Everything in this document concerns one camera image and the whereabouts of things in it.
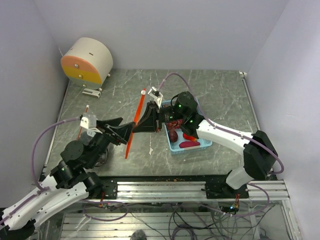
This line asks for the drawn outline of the clear orange-zip bag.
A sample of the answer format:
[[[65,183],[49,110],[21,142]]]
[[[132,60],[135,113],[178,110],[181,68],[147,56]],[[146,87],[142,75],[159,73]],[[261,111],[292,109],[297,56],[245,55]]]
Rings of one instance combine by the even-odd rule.
[[[77,141],[81,141],[84,145],[88,145],[90,140],[95,136],[94,131],[90,130],[83,130],[82,127],[80,127],[78,135],[76,137]],[[100,156],[99,160],[95,163],[94,167],[99,168],[105,165],[109,158],[109,148],[107,147],[104,151],[104,153]]]
[[[135,123],[129,142],[126,145],[126,151],[124,158],[129,156],[131,144],[134,138],[134,133],[158,133],[161,130],[159,120],[160,108],[153,101],[153,99],[147,95],[147,88],[143,88],[141,91],[141,97],[139,104],[133,119]]]

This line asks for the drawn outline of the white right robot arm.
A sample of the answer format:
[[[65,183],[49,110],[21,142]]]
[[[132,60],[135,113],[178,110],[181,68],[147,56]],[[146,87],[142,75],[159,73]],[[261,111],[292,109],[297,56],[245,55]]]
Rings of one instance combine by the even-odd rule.
[[[156,133],[163,124],[181,120],[180,129],[187,136],[217,143],[242,155],[243,166],[231,170],[220,186],[224,197],[233,197],[250,181],[265,180],[273,168],[278,155],[265,132],[239,131],[211,121],[201,113],[198,101],[188,91],[175,96],[175,102],[167,107],[162,106],[163,95],[156,88],[142,90],[141,96],[150,96],[152,100],[140,103],[137,108],[141,111],[145,106],[145,112],[137,121],[134,133]]]

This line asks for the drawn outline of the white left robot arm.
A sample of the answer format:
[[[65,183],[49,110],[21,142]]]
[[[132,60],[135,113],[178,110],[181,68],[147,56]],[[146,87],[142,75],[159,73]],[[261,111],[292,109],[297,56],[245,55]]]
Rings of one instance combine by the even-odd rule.
[[[98,120],[83,114],[56,122],[41,132],[44,135],[53,127],[79,121],[84,129],[94,132],[88,144],[80,140],[69,142],[60,154],[61,161],[42,182],[35,181],[36,188],[23,199],[0,213],[0,238],[25,240],[48,218],[66,207],[86,198],[96,199],[102,193],[103,184],[91,169],[107,153],[109,144],[126,145],[134,122],[122,124],[123,118]]]

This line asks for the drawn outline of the pink grape bunch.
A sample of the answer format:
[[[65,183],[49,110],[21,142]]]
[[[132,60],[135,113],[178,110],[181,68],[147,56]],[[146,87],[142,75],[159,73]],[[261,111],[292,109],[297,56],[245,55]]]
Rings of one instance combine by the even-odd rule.
[[[171,130],[171,129],[179,129],[181,127],[181,123],[182,123],[182,120],[178,119],[171,122],[167,122],[165,125],[168,130]]]

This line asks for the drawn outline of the dark red round fruit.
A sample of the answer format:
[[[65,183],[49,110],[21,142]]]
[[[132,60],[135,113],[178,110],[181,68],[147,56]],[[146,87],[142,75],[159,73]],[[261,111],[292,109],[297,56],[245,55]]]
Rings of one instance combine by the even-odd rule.
[[[175,143],[178,140],[178,134],[176,132],[176,130],[173,128],[168,132],[168,137],[169,137],[169,141],[171,143]]]

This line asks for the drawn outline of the magenta eggplant toy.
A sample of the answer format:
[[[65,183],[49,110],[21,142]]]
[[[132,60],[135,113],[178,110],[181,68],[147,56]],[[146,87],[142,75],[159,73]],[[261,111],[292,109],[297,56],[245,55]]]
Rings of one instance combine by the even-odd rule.
[[[192,148],[192,147],[197,147],[200,146],[201,144],[198,141],[183,141],[179,144],[179,147],[181,149],[185,148]]]

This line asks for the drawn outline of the light blue plastic basket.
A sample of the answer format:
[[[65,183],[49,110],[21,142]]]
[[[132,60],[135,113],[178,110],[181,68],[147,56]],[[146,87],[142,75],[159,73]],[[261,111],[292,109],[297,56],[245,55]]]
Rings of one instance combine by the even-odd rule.
[[[168,120],[165,120],[165,122],[163,122],[163,127],[164,127],[164,130],[165,130],[165,133],[166,133],[166,138],[167,138],[167,143],[168,143],[168,148],[170,150],[170,154],[172,156],[175,156],[175,155],[184,155],[184,154],[187,154],[187,153],[191,153],[191,152],[194,152],[194,151],[201,151],[201,150],[204,150],[208,147],[210,147],[212,145],[212,141],[210,140],[205,140],[205,139],[202,139],[202,138],[198,138],[197,139],[197,142],[200,143],[199,146],[195,146],[195,147],[188,147],[188,148],[180,148],[179,147],[179,144],[184,142],[184,141],[189,141],[189,140],[186,140],[183,138],[183,130],[180,128],[178,129],[175,129],[175,131],[177,132],[178,134],[178,140],[177,142],[170,142],[169,140],[169,136],[168,136],[168,132],[170,130],[168,130],[168,128],[166,127],[166,123],[169,123],[169,122],[172,122],[172,121],[175,121],[175,120],[183,120],[181,116],[178,116],[178,115],[173,115],[173,116],[169,116],[168,117]]]

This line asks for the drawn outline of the round pastel drawer cabinet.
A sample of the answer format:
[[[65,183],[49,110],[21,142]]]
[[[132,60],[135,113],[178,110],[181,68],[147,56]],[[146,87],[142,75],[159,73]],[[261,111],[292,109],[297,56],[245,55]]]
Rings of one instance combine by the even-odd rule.
[[[60,60],[65,75],[77,86],[98,90],[110,76],[113,57],[100,41],[79,38]]]

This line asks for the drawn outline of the white bracket block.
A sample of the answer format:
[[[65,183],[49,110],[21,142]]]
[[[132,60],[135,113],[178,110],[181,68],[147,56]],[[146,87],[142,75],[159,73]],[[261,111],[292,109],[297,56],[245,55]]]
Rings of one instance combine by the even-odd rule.
[[[82,90],[82,94],[85,96],[90,96],[99,99],[101,96],[101,92],[99,90],[93,90],[89,88],[84,88]]]

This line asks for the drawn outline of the aluminium rail base frame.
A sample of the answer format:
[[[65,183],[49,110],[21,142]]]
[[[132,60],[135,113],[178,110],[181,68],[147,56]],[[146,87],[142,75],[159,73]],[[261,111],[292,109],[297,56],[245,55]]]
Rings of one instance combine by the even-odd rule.
[[[300,240],[283,180],[215,194],[218,178],[108,177],[105,204],[76,203],[37,227],[33,240]]]

